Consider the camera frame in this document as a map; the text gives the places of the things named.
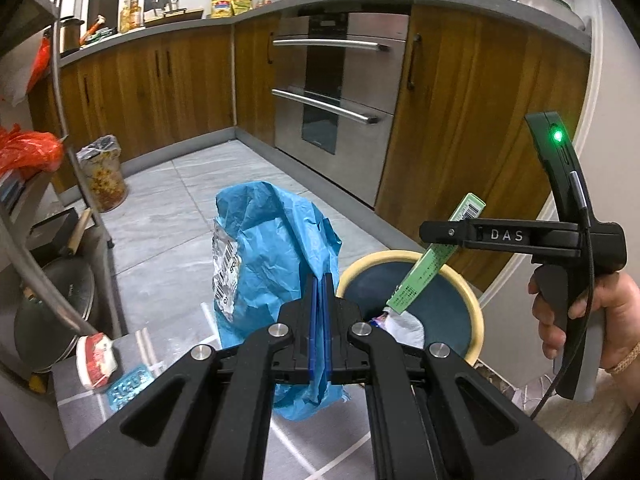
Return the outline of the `person's right hand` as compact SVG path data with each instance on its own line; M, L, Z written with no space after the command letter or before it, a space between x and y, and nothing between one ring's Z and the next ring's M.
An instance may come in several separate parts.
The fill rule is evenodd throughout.
M541 295L536 278L529 280L528 292L536 294L533 316L538 320L542 352L554 359L565 344L566 335L556 325L552 307ZM605 335L600 367L610 370L631 354L639 343L639 287L624 272L601 276L594 288L591 313L605 313Z

